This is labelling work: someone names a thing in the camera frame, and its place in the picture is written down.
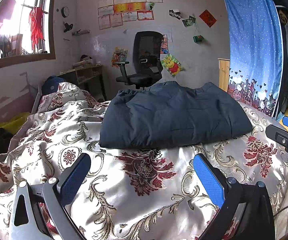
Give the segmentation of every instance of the black mesh chair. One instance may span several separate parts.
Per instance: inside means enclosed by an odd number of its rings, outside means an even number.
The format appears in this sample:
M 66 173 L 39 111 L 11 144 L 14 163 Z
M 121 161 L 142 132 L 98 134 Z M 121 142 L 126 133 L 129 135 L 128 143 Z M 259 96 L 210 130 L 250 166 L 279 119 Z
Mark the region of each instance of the black mesh chair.
M 133 46 L 133 65 L 136 74 L 127 75 L 126 62 L 115 62 L 120 67 L 122 76 L 117 82 L 125 85 L 135 85 L 136 89 L 149 87 L 162 78 L 163 67 L 160 61 L 160 51 L 163 35 L 158 32 L 138 32 Z

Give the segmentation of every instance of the wall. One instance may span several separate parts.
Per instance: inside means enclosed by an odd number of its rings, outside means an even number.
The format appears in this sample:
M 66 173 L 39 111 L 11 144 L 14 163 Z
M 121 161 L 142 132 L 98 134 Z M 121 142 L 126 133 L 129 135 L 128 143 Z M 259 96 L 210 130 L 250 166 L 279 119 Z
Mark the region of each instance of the wall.
M 201 87 L 211 81 L 218 85 L 219 67 L 217 58 L 229 58 L 228 18 L 224 0 L 163 0 L 153 8 L 154 21 L 126 22 L 123 26 L 99 30 L 98 0 L 77 0 L 77 25 L 80 29 L 90 29 L 90 35 L 78 37 L 79 53 L 94 56 L 104 67 L 104 84 L 109 99 L 119 89 L 125 88 L 115 78 L 121 76 L 120 70 L 111 66 L 110 60 L 115 47 L 129 49 L 128 60 L 132 61 L 134 36 L 138 31 L 152 30 L 172 36 L 169 51 L 186 69 L 176 78 L 166 71 L 162 72 L 163 80 L 176 80 L 182 86 Z M 195 14 L 203 43 L 193 42 L 195 28 L 185 28 L 182 21 L 169 16 L 169 9 L 179 9 L 184 17 Z M 209 28 L 198 16 L 209 10 L 217 22 Z M 127 74 L 133 74 L 132 64 L 127 66 Z
M 38 84 L 43 83 L 50 75 L 58 75 L 60 71 L 71 68 L 73 62 L 78 61 L 76 37 L 71 32 L 64 33 L 61 8 L 69 7 L 69 16 L 65 21 L 73 23 L 76 29 L 76 0 L 54 1 L 54 44 L 56 60 L 43 60 L 19 65 L 12 65 L 0 69 L 0 121 L 6 121 L 14 115 L 30 112 L 34 102 Z

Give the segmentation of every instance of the chair seat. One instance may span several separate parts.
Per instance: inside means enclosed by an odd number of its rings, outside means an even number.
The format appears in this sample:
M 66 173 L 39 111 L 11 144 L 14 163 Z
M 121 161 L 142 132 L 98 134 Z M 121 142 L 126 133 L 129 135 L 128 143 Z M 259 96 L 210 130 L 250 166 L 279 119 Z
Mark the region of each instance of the chair seat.
M 140 73 L 129 75 L 129 76 L 127 76 L 127 78 L 134 85 L 146 84 L 152 80 L 152 78 L 149 75 L 140 74 Z M 123 79 L 123 77 L 117 77 L 116 81 L 117 82 L 124 82 L 124 79 Z

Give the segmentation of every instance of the clock face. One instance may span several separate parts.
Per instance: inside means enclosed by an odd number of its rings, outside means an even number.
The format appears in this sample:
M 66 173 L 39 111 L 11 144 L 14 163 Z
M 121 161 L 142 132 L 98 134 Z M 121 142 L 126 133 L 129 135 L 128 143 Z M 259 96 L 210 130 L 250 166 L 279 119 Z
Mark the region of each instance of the clock face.
M 64 18 L 66 18 L 68 15 L 69 15 L 69 10 L 68 10 L 68 7 L 63 7 L 62 8 L 62 10 L 61 10 L 61 12 L 62 12 L 62 16 L 64 17 Z

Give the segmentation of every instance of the winnie the pooh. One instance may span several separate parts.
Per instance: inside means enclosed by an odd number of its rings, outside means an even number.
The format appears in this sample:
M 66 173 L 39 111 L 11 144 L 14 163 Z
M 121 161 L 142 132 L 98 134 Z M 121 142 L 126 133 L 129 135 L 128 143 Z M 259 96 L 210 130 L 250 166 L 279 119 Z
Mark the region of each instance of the winnie the pooh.
M 165 66 L 167 67 L 168 71 L 171 73 L 171 75 L 176 75 L 178 72 L 181 71 L 180 66 L 172 61 L 172 57 L 168 56 L 165 59 L 163 59 L 165 62 Z

